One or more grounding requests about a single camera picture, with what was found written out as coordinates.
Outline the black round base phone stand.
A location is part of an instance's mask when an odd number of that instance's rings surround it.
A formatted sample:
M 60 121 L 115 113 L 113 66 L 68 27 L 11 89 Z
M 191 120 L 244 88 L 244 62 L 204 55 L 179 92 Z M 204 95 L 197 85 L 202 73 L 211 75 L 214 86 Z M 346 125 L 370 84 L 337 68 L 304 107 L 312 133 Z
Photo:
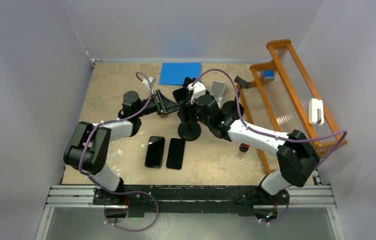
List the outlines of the black round base phone stand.
M 196 140 L 201 135 L 201 127 L 197 122 L 181 122 L 177 131 L 181 139 L 189 142 Z

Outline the black phone purple edge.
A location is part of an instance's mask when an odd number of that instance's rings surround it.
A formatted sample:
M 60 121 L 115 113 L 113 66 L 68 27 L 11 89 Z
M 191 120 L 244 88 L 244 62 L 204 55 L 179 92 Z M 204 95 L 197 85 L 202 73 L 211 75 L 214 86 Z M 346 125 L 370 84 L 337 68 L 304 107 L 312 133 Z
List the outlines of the black phone purple edge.
M 176 89 L 172 92 L 172 95 L 174 97 L 174 100 L 177 104 L 183 101 L 190 101 L 191 100 L 191 94 L 188 88 L 182 87 L 179 89 Z

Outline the black phone white stripe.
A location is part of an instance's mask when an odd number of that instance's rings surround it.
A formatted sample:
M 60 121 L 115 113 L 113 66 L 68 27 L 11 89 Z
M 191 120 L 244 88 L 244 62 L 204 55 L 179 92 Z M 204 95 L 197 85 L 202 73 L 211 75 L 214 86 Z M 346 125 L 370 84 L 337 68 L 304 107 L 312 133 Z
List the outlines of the black phone white stripe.
M 165 138 L 151 136 L 148 140 L 144 165 L 147 168 L 160 168 L 162 166 Z

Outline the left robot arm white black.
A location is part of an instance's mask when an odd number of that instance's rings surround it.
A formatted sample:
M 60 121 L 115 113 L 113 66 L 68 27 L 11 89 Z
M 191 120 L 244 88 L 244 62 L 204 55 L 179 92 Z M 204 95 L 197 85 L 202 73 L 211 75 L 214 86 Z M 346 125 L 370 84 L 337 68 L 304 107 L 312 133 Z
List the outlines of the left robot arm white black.
M 135 136 L 142 116 L 156 113 L 166 116 L 179 110 L 179 104 L 156 90 L 146 99 L 137 92 L 123 95 L 118 119 L 104 123 L 80 121 L 63 154 L 63 162 L 88 177 L 105 193 L 112 204 L 117 205 L 125 198 L 124 181 L 106 165 L 109 143 L 120 138 Z

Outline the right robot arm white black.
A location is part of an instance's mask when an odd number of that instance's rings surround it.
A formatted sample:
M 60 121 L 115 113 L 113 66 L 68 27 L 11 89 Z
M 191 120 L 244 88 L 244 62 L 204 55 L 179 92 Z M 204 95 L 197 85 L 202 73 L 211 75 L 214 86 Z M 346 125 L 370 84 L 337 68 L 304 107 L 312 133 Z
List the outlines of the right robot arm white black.
M 208 94 L 194 102 L 181 100 L 178 116 L 184 124 L 202 123 L 218 139 L 246 144 L 277 158 L 279 168 L 267 174 L 257 186 L 257 199 L 264 204 L 283 189 L 303 187 L 320 162 L 319 155 L 303 132 L 278 132 L 249 124 L 242 117 L 233 118 L 225 114 Z

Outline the black phone on folding stand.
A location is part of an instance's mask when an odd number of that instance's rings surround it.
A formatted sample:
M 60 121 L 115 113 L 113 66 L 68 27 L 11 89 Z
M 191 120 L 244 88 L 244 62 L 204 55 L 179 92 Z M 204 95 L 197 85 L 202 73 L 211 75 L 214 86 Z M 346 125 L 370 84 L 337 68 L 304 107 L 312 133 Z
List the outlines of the black phone on folding stand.
M 186 78 L 184 79 L 184 82 L 183 82 L 183 87 L 184 87 L 184 88 L 187 88 L 188 85 L 191 85 L 195 80 L 196 80 L 195 77 L 193 77 L 193 78 L 186 77 Z

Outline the white silver phone stand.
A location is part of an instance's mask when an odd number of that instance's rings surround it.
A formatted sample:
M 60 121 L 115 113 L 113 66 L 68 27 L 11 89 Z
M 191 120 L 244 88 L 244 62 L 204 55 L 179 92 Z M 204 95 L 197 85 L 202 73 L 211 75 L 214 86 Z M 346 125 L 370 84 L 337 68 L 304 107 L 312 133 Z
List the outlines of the white silver phone stand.
M 218 107 L 221 107 L 223 95 L 225 92 L 226 83 L 223 81 L 212 81 L 210 95 L 216 100 Z

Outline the blue foam mat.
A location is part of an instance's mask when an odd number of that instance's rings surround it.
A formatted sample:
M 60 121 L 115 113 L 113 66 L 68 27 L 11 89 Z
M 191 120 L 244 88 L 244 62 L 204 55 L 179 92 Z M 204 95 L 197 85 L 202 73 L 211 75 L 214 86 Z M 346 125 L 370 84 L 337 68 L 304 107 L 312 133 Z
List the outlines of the blue foam mat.
M 186 77 L 198 77 L 201 73 L 200 62 L 165 62 L 161 66 L 159 84 L 165 86 L 181 86 Z

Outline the red black emergency button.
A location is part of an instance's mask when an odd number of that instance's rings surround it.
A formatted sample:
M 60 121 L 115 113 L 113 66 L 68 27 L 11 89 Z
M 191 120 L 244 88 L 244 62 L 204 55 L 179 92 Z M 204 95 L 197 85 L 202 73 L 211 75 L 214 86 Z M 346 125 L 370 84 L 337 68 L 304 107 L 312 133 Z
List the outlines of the red black emergency button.
M 249 150 L 249 145 L 245 143 L 241 143 L 239 146 L 239 150 L 243 153 L 246 153 Z

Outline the blue sponge block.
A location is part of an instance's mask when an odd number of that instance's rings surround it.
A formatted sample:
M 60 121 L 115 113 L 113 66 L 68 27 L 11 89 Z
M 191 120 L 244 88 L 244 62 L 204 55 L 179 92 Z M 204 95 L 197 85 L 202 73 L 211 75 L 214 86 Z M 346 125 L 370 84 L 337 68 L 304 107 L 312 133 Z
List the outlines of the blue sponge block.
M 263 78 L 266 82 L 272 82 L 275 79 L 275 74 L 272 70 L 267 69 L 263 72 Z

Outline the orange wooden rack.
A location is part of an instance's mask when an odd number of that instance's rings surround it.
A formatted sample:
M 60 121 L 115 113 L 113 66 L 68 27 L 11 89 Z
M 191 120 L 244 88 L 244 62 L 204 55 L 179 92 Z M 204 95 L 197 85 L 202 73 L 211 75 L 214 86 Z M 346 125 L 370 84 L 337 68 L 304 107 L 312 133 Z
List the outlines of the orange wooden rack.
M 255 125 L 267 121 L 268 128 L 279 132 L 300 130 L 311 139 L 323 137 L 323 140 L 313 143 L 320 157 L 326 156 L 332 148 L 343 147 L 347 140 L 341 134 L 329 137 L 340 129 L 326 107 L 324 124 L 309 124 L 309 101 L 312 98 L 321 100 L 322 97 L 291 41 L 273 40 L 267 43 L 266 48 L 272 59 L 251 65 L 251 87 L 240 90 L 247 121 Z M 275 79 L 264 81 L 264 70 L 272 70 Z

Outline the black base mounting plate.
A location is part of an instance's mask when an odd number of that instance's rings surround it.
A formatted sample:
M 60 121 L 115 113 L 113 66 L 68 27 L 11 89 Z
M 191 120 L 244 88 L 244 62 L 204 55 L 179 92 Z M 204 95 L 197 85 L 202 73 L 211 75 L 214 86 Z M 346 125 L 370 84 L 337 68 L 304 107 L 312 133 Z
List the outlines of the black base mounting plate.
M 123 195 L 95 187 L 93 204 L 128 207 L 130 218 L 145 213 L 237 214 L 262 217 L 276 214 L 288 201 L 282 190 L 268 195 L 255 185 L 139 185 L 126 184 Z

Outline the white clip on rack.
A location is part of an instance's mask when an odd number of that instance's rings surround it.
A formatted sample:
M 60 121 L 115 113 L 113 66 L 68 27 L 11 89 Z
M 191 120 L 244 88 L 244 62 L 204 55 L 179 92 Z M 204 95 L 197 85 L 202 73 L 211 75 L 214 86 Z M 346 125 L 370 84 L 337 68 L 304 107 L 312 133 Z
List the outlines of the white clip on rack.
M 323 101 L 317 98 L 310 99 L 308 110 L 309 124 L 322 126 L 325 122 Z

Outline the aluminium frame rail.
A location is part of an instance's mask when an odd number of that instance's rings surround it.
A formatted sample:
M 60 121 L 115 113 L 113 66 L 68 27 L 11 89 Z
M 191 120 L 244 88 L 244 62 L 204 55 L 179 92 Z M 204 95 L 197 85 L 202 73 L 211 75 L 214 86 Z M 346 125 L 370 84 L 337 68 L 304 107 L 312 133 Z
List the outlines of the aluminium frame rail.
M 54 211 L 58 208 L 94 208 L 93 185 L 52 185 L 39 224 L 36 240 L 45 240 Z M 323 208 L 327 210 L 334 238 L 344 240 L 338 220 L 333 191 L 329 185 L 290 187 L 290 208 Z

